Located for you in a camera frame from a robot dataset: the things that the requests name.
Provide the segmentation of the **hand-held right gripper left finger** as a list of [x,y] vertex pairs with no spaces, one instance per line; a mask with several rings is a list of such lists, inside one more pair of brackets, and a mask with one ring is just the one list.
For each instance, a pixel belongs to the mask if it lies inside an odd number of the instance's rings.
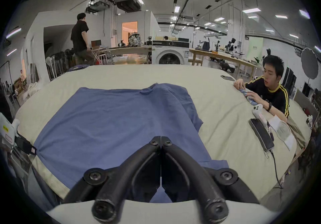
[[150,202],[156,194],[161,179],[160,142],[155,137],[120,166],[88,169],[63,203],[94,200],[91,213],[98,222],[119,222],[126,200]]

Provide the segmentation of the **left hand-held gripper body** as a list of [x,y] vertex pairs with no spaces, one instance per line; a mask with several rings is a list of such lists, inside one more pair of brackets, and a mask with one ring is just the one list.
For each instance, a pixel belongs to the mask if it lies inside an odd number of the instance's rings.
[[12,152],[13,148],[17,146],[20,136],[18,135],[18,126],[20,121],[15,118],[11,123],[2,113],[0,113],[0,135],[1,146],[4,146],[5,150]]

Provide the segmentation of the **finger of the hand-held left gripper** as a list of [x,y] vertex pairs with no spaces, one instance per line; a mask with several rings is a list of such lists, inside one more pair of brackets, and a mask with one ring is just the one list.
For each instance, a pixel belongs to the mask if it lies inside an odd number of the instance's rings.
[[36,155],[37,149],[26,138],[22,136],[15,136],[15,143],[17,147],[27,155]]

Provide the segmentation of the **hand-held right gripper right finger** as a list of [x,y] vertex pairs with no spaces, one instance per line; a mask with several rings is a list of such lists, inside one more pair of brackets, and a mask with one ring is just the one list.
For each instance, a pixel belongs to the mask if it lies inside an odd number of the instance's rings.
[[205,223],[228,217],[227,200],[259,204],[235,170],[203,167],[167,137],[161,141],[162,187],[173,203],[195,200]]

